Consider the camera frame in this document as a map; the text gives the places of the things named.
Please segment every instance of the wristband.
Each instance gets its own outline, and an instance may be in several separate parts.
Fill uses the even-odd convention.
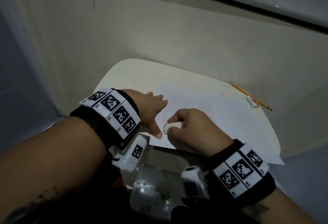
[[[249,145],[237,139],[229,147],[209,157],[208,163],[219,185],[240,206],[255,204],[276,188],[268,172],[269,165]]]
[[[114,144],[123,150],[139,129],[139,110],[122,90],[101,88],[70,113],[83,119],[97,133],[106,149]]]

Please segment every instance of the paper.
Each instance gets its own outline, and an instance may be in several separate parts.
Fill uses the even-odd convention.
[[[252,109],[246,100],[236,100],[225,95],[211,95],[191,91],[171,85],[159,85],[157,94],[168,99],[167,106],[157,115],[156,122],[163,129],[167,120],[181,108],[196,108],[205,112],[211,120],[232,139],[248,143],[264,161],[284,164],[272,146],[272,135],[265,128],[256,109]],[[180,144],[172,144],[163,133],[162,139],[150,138],[150,145],[171,149],[187,150]]]

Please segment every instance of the hand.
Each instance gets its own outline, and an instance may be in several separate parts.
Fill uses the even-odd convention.
[[[167,122],[179,121],[184,121],[182,128],[170,127],[168,134],[204,156],[210,157],[234,142],[198,109],[180,109]]]
[[[143,94],[132,89],[122,89],[135,102],[139,110],[140,125],[146,127],[149,133],[155,138],[163,137],[161,129],[158,127],[155,117],[166,107],[168,100],[163,101],[163,95],[153,96],[153,92]]]

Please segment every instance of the eraser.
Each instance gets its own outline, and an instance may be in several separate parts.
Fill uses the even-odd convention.
[[[183,122],[184,122],[184,121],[175,122],[175,123],[166,123],[166,124],[164,125],[164,128],[163,128],[164,133],[167,134],[167,130],[168,130],[170,127],[178,127],[179,129],[181,129],[181,127],[182,127],[182,123],[183,123]]]
[[[252,96],[246,96],[245,100],[251,105],[252,108],[259,108],[260,105],[254,100]]]

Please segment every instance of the tattoo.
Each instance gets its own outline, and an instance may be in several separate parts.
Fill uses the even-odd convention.
[[[256,203],[254,205],[248,205],[243,208],[241,208],[241,212],[245,215],[248,215],[249,217],[255,219],[259,223],[261,222],[260,214],[267,212],[269,208],[261,203]]]
[[[5,218],[3,224],[34,223],[37,219],[41,218],[52,203],[67,199],[72,192],[73,190],[67,193],[65,189],[63,189],[61,194],[63,197],[60,198],[59,191],[57,191],[56,187],[50,190],[46,189],[39,194],[34,201],[11,212]]]

